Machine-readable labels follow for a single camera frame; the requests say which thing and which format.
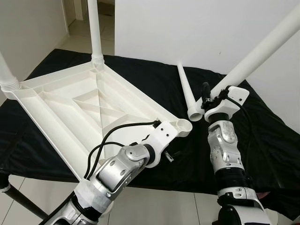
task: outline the doorway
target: doorway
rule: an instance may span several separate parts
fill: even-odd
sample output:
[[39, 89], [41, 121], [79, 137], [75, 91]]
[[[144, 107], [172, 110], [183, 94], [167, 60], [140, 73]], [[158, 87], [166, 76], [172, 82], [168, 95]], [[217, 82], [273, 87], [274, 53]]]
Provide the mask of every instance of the doorway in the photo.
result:
[[[103, 54], [114, 55], [114, 0], [98, 0], [101, 47]], [[59, 47], [81, 53], [92, 53], [87, 0], [64, 0], [70, 37]]]

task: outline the screw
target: screw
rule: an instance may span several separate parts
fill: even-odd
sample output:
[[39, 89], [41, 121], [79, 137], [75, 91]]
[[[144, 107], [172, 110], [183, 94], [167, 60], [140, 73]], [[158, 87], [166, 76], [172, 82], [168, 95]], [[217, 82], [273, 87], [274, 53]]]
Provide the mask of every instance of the screw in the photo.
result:
[[122, 170], [120, 175], [123, 176], [125, 174], [126, 170]]

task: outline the metal bolt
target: metal bolt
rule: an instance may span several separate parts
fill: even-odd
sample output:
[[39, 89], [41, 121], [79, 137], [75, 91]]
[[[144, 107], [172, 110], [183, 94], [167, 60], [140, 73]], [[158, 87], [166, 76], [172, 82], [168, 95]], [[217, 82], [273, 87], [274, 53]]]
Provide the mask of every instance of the metal bolt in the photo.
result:
[[126, 170], [122, 170], [120, 175], [123, 176], [125, 174]]
[[80, 224], [83, 224], [83, 225], [84, 225], [84, 224], [87, 224], [83, 219], [81, 219], [79, 223], [80, 223]]

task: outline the tiled floor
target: tiled floor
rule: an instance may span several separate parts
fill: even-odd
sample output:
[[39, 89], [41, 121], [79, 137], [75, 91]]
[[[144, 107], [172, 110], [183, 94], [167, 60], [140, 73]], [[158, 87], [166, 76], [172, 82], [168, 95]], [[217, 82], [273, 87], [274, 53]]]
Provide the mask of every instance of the tiled floor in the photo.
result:
[[[101, 42], [104, 54], [114, 55], [114, 18], [101, 15]], [[61, 49], [91, 53], [88, 22], [75, 21], [69, 27], [70, 37]], [[11, 183], [46, 213], [54, 210], [76, 184], [34, 180], [11, 176]], [[211, 225], [218, 216], [217, 197], [174, 191], [127, 187], [115, 201], [112, 212], [100, 220], [101, 225]], [[268, 211], [272, 224], [292, 222], [276, 212]], [[1, 225], [33, 225], [37, 216], [0, 194]]]
[[[60, 46], [60, 49], [92, 53], [90, 27], [88, 21], [74, 21], [69, 26], [70, 37]], [[114, 17], [100, 15], [100, 34], [102, 53], [114, 55]]]

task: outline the black cable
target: black cable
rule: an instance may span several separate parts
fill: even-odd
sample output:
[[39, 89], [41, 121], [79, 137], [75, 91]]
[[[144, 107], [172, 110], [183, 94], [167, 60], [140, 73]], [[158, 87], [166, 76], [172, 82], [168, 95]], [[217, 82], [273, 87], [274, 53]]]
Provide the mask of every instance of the black cable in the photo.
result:
[[[124, 146], [123, 144], [120, 144], [120, 143], [117, 143], [117, 142], [106, 142], [103, 145], [107, 145], [107, 144], [115, 144], [115, 145], [118, 145], [120, 147]], [[88, 174], [90, 172], [90, 162], [91, 162], [92, 155], [93, 155], [94, 151], [96, 149], [98, 149], [100, 146], [101, 146], [101, 144], [97, 145], [95, 148], [92, 149], [92, 151], [90, 151], [89, 157], [88, 157], [88, 167], [86, 169], [86, 172], [85, 172], [85, 175], [83, 176], [83, 178], [87, 178], [87, 176], [88, 176]]]
[[96, 156], [96, 160], [95, 160], [95, 162], [94, 162], [93, 168], [92, 168], [91, 172], [89, 173], [87, 179], [90, 179], [90, 177], [91, 177], [91, 176], [93, 175], [93, 173], [95, 172], [95, 169], [96, 169], [96, 167], [97, 167], [98, 161], [99, 161], [99, 159], [100, 159], [100, 155], [101, 155], [101, 152], [102, 152], [102, 148], [103, 148], [103, 146], [104, 146], [104, 144], [105, 144], [105, 141], [107, 140], [108, 136], [109, 136], [112, 132], [114, 132], [115, 130], [118, 130], [118, 129], [120, 129], [120, 128], [127, 128], [127, 127], [134, 127], [134, 126], [144, 126], [144, 125], [154, 125], [154, 124], [156, 124], [156, 123], [158, 123], [158, 122], [159, 122], [158, 120], [155, 120], [155, 121], [153, 121], [153, 122], [147, 122], [147, 123], [129, 123], [129, 124], [119, 125], [119, 126], [117, 126], [117, 127], [114, 127], [113, 129], [111, 129], [111, 130], [104, 136], [104, 138], [103, 138], [101, 144], [98, 145], [99, 150], [98, 150], [98, 153], [97, 153], [97, 156]]
[[251, 135], [252, 135], [252, 122], [251, 122], [250, 116], [249, 116], [248, 112], [245, 110], [245, 108], [240, 103], [234, 101], [232, 98], [229, 98], [228, 96], [226, 97], [226, 99], [231, 101], [235, 105], [237, 105], [243, 111], [243, 113], [248, 121], [248, 124], [249, 124], [249, 135], [248, 135], [248, 145], [247, 145], [247, 154], [248, 154], [248, 151], [250, 149], [250, 144], [251, 144]]
[[[115, 145], [118, 145], [120, 147], [123, 147], [124, 145], [123, 144], [120, 144], [120, 143], [117, 143], [117, 142], [106, 142], [104, 143], [103, 145], [107, 145], [107, 144], [115, 144]], [[96, 146], [95, 148], [93, 148], [93, 150], [91, 151], [91, 154], [89, 154], [89, 162], [88, 162], [88, 170], [86, 172], [86, 174], [89, 172], [90, 170], [90, 158], [93, 154], [93, 152], [99, 148], [100, 145]], [[68, 201], [75, 195], [74, 191], [71, 192], [71, 194], [49, 215], [47, 216], [46, 219], [44, 219], [39, 225], [44, 225], [46, 222], [49, 221], [49, 219], [51, 219], [63, 206], [65, 206]]]

